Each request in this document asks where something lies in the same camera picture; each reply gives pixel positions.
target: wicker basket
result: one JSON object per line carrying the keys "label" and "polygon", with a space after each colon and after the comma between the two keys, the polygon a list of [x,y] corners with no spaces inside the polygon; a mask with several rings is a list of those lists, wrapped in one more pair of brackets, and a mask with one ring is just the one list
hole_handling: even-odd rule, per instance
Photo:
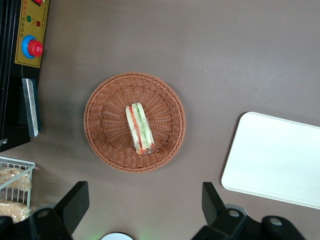
{"label": "wicker basket", "polygon": [[[125,107],[140,102],[157,147],[138,155],[128,127]],[[184,108],[162,80],[128,72],[104,81],[88,100],[84,113],[86,138],[95,154],[110,166],[132,173],[160,168],[178,152],[186,132]]]}

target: sandwich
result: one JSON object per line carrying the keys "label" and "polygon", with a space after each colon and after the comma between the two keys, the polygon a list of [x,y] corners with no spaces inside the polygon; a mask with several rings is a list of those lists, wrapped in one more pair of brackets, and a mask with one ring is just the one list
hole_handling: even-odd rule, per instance
{"label": "sandwich", "polygon": [[139,155],[152,154],[156,149],[155,141],[141,103],[126,106],[125,113],[136,152]]}

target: white tray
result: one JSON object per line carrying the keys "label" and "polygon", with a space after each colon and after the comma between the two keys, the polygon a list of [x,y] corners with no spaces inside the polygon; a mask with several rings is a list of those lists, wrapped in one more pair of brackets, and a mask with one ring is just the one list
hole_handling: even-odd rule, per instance
{"label": "white tray", "polygon": [[236,192],[320,209],[320,127],[245,113],[222,185]]}

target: packaged snack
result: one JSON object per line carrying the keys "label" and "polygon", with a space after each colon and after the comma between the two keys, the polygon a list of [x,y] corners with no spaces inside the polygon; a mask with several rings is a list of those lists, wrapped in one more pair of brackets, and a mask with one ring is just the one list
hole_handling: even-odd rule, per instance
{"label": "packaged snack", "polygon": [[21,222],[30,217],[31,209],[21,202],[0,199],[0,216],[9,216],[13,223]]}
{"label": "packaged snack", "polygon": [[133,144],[139,155],[152,154],[156,150],[149,122],[140,102],[125,107]]}
{"label": "packaged snack", "polygon": [[[0,185],[11,180],[15,176],[21,174],[24,170],[18,167],[0,167]],[[10,183],[7,187],[19,189],[20,191],[26,192],[32,188],[30,172],[27,172],[22,177],[18,178],[14,182]]]}

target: blue button base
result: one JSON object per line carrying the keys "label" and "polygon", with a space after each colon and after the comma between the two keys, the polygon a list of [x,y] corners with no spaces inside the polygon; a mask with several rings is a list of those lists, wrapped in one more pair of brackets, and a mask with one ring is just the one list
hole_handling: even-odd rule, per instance
{"label": "blue button base", "polygon": [[34,58],[34,56],[30,55],[28,52],[28,44],[31,40],[36,40],[36,38],[32,35],[28,35],[28,36],[24,37],[24,39],[22,40],[22,45],[21,45],[22,52],[23,52],[24,56],[28,59]]}

